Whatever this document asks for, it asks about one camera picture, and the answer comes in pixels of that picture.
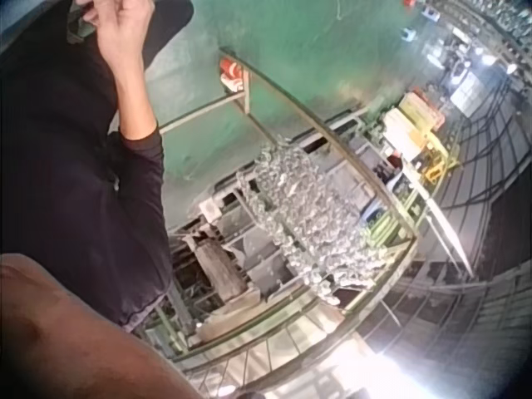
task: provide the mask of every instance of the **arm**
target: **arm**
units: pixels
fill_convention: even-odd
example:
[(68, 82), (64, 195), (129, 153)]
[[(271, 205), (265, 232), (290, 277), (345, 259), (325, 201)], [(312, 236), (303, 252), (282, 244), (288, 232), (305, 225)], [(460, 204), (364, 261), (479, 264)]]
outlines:
[[(92, 0), (76, 0), (86, 5)], [(93, 0), (84, 19), (96, 27), (98, 47), (115, 77), (121, 134), (141, 140), (157, 127), (145, 87), (142, 47), (153, 0)]]
[(165, 360), (66, 291), (41, 265), (2, 255), (2, 361), (42, 397), (199, 394)]
[[(87, 4), (91, 0), (76, 0)], [(96, 26), (98, 47), (115, 78), (122, 151), (118, 198), (128, 232), (155, 264), (170, 263), (161, 203), (163, 147), (145, 86), (142, 47), (152, 0), (94, 0), (84, 19)]]

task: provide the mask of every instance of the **person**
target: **person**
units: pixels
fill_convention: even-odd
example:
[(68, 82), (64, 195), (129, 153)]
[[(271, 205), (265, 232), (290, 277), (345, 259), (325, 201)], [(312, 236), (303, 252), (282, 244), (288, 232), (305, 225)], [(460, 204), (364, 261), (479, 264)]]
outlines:
[(151, 347), (20, 254), (0, 258), (2, 397), (199, 399)]
[[(193, 7), (76, 2), (96, 35), (67, 43), (71, 0), (61, 0), (0, 60), (2, 252), (34, 259), (130, 331), (171, 275), (163, 148), (144, 70)], [(116, 109), (120, 132), (108, 135)]]

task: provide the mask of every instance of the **hand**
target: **hand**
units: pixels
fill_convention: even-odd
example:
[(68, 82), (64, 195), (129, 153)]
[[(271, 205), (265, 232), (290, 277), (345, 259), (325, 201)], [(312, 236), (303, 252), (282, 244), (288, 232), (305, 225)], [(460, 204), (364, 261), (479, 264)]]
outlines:
[(83, 19), (96, 27), (98, 47), (115, 77), (134, 69), (143, 71), (142, 47), (153, 0), (76, 0), (78, 5), (93, 2)]

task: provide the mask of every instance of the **man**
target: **man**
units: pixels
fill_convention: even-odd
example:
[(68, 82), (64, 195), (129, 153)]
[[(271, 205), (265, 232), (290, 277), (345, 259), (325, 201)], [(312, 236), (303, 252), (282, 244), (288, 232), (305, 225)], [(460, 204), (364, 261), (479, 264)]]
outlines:
[[(95, 37), (67, 43), (63, 0), (2, 55), (2, 252), (34, 259), (130, 331), (171, 275), (163, 150), (144, 69), (193, 8), (76, 2)], [(120, 134), (107, 135), (116, 108)]]

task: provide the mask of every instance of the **sleeve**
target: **sleeve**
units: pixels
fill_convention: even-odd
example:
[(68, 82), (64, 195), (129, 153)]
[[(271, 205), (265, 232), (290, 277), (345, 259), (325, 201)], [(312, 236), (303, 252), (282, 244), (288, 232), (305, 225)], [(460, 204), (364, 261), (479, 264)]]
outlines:
[(170, 247), (165, 228), (161, 191), (163, 145), (159, 129), (141, 140), (121, 136), (121, 164), (117, 170), (118, 200), (128, 226), (148, 249), (154, 262), (168, 264)]

